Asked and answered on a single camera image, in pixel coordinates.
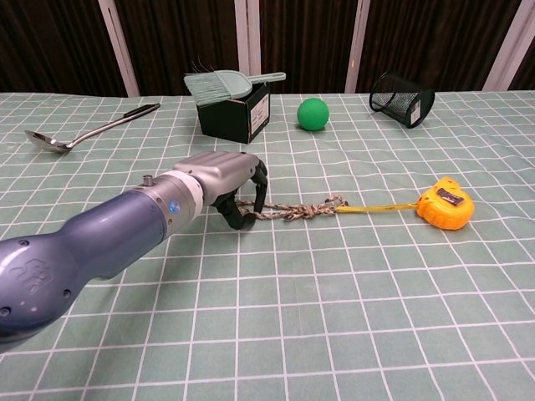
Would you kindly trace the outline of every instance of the braided rope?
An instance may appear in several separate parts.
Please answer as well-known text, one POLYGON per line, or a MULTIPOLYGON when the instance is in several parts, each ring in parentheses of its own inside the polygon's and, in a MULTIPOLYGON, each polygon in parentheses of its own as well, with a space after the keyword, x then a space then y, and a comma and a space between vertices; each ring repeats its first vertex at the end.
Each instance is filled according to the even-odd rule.
POLYGON ((266 203, 264 207, 276 211, 257 213, 251 211, 245 206, 254 206, 251 200, 237 200, 236 204, 242 215, 254 214, 259 220, 283 219, 285 221, 294 221, 297 219, 313 219, 315 216, 326 215, 333 216, 336 213, 337 206, 348 206, 349 203, 340 195, 333 195, 327 198, 324 203, 317 205, 284 205, 279 203, 266 203))

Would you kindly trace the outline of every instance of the dark curtain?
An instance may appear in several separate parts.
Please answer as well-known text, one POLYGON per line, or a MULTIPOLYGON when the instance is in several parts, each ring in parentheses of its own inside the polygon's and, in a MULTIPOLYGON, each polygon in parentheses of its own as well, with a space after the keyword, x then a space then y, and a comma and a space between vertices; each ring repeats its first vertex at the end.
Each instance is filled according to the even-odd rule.
POLYGON ((98 1, 0 1, 0 91, 125 96, 98 1))
POLYGON ((344 92, 357 3, 260 0, 262 72, 287 77, 274 93, 344 92))
POLYGON ((184 74, 239 69, 233 0, 115 0, 142 95, 189 94, 184 74))
POLYGON ((512 79, 510 90, 535 90, 535 39, 512 79))
POLYGON ((482 89, 520 0, 372 0, 357 92, 385 71, 440 91, 482 89))

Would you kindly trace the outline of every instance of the blue led light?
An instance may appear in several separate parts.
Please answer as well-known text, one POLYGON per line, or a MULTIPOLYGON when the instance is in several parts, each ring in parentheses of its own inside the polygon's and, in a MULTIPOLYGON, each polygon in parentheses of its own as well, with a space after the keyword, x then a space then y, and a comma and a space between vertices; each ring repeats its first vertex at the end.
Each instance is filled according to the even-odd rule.
POLYGON ((181 211, 181 205, 178 203, 178 200, 171 201, 171 204, 169 205, 169 211, 173 214, 176 214, 181 211))

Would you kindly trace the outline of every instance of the brush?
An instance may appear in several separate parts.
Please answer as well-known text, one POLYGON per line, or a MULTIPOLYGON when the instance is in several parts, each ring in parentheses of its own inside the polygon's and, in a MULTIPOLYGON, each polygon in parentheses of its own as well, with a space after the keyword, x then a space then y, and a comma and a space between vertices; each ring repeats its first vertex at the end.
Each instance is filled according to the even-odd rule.
POLYGON ((246 76, 237 71, 222 69, 210 73, 187 74, 184 83, 198 106, 240 99, 252 92, 254 84, 284 81, 285 73, 246 76))

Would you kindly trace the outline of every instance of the tape measure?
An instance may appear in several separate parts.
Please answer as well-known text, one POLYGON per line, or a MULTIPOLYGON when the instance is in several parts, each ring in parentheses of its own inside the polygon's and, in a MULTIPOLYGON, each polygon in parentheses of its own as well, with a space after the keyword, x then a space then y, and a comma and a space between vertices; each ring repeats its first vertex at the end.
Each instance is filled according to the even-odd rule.
POLYGON ((424 192, 416 203, 388 206, 338 206, 338 213, 370 213, 416 209, 416 214, 432 226, 442 230, 459 230, 472 217, 475 206, 461 186, 444 177, 424 192))

